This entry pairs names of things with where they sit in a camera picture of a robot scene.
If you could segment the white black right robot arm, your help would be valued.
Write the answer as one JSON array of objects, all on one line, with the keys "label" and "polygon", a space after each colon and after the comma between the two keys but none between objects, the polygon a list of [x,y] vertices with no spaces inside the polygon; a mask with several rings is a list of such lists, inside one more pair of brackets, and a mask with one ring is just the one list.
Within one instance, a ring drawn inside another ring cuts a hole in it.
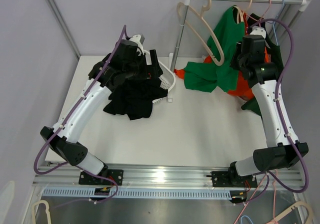
[{"label": "white black right robot arm", "polygon": [[256,149],[251,157],[230,165],[227,179],[233,186],[241,185],[249,175],[292,167],[309,150],[291,126],[280,95],[278,68],[265,61],[265,43],[263,36],[244,36],[237,43],[231,62],[248,81],[257,100],[267,144],[266,148]]}]

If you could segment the beige plastic hanger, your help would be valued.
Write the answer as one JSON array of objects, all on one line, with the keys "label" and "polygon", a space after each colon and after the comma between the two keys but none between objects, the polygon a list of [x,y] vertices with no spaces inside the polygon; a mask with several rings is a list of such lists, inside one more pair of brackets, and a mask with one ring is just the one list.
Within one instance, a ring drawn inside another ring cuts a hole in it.
[{"label": "beige plastic hanger", "polygon": [[[202,46],[206,50],[211,60],[217,66],[221,66],[225,61],[224,51],[213,29],[210,27],[208,22],[204,19],[204,14],[211,9],[211,6],[212,6],[212,0],[206,0],[206,4],[202,5],[200,11],[198,12],[196,9],[191,7],[191,0],[183,0],[182,2],[179,2],[177,4],[176,11],[177,11],[178,20],[180,21],[180,25],[182,29],[184,29],[184,26],[187,25],[189,29],[198,38],[198,40],[201,42]],[[191,12],[197,18],[197,20],[201,23],[201,26],[204,27],[206,31],[208,31],[209,36],[212,38],[213,43],[217,48],[218,56],[213,53],[211,48],[208,46],[207,42],[204,40],[204,38],[202,38],[201,34],[194,28],[194,26],[187,21],[187,15],[189,12]]]}]

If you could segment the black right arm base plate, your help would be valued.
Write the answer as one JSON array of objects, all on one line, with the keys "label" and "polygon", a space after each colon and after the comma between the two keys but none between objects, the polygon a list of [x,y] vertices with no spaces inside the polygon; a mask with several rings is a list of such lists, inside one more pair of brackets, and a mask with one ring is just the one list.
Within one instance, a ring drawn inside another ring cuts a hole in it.
[{"label": "black right arm base plate", "polygon": [[257,180],[252,175],[238,176],[228,171],[212,171],[206,177],[211,179],[213,187],[257,187]]}]

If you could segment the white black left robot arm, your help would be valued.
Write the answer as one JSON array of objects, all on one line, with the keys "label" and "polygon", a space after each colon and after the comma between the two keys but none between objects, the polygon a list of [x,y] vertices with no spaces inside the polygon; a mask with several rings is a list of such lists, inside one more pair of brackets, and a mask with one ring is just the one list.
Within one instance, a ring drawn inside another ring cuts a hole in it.
[{"label": "white black left robot arm", "polygon": [[93,66],[68,114],[52,128],[41,130],[50,149],[68,164],[89,172],[94,183],[105,183],[105,164],[79,143],[79,137],[96,109],[118,86],[126,80],[150,80],[163,74],[157,57],[156,50],[145,51],[134,39],[118,41],[113,52]]}]

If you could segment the black t shirt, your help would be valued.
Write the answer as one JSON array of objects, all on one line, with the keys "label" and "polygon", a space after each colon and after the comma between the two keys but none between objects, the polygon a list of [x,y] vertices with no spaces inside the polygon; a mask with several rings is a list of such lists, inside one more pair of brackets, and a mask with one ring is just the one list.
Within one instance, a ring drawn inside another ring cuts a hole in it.
[{"label": "black t shirt", "polygon": [[126,80],[111,93],[110,102],[103,111],[112,115],[127,115],[130,120],[149,118],[153,111],[153,100],[168,95],[168,90],[162,88],[161,83],[159,78]]}]

